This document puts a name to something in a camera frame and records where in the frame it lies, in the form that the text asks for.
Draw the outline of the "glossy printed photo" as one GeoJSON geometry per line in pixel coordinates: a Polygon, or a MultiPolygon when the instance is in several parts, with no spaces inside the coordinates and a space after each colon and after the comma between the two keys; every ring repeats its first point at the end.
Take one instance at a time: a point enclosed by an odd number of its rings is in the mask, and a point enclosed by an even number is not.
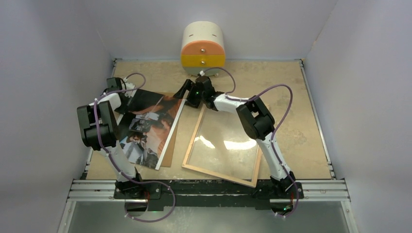
{"type": "Polygon", "coordinates": [[[119,121],[120,147],[135,165],[158,170],[182,110],[183,100],[137,90],[119,121]]]}

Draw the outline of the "brown cardboard backing board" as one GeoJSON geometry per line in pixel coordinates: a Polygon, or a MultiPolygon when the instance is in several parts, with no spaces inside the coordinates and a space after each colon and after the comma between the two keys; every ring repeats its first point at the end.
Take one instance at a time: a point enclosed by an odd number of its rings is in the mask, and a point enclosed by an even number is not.
{"type": "Polygon", "coordinates": [[[161,98],[155,105],[154,113],[158,115],[154,129],[159,141],[157,146],[158,162],[155,169],[171,167],[179,117],[185,100],[175,98],[171,93],[161,93],[161,98]]]}

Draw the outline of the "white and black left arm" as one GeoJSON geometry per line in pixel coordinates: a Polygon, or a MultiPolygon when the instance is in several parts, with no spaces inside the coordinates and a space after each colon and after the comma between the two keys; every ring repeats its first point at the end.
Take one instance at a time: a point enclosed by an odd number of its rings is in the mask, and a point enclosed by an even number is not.
{"type": "Polygon", "coordinates": [[[81,138],[85,146],[99,152],[116,174],[116,190],[134,199],[143,196],[145,185],[137,169],[128,161],[120,145],[115,113],[125,114],[135,86],[123,79],[107,79],[107,89],[93,103],[77,108],[81,138]]]}

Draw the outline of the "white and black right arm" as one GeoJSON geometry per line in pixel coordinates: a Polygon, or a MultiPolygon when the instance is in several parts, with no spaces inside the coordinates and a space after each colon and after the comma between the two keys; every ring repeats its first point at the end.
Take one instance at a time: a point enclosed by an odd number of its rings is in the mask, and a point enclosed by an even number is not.
{"type": "Polygon", "coordinates": [[[187,79],[174,94],[174,98],[183,99],[184,95],[187,96],[185,104],[190,107],[198,108],[203,103],[208,109],[236,114],[245,133],[257,142],[263,152],[274,194],[283,198],[292,190],[299,191],[296,178],[283,158],[275,138],[280,125],[275,124],[273,115],[260,95],[250,98],[232,97],[216,91],[208,76],[199,76],[195,81],[187,79]]]}

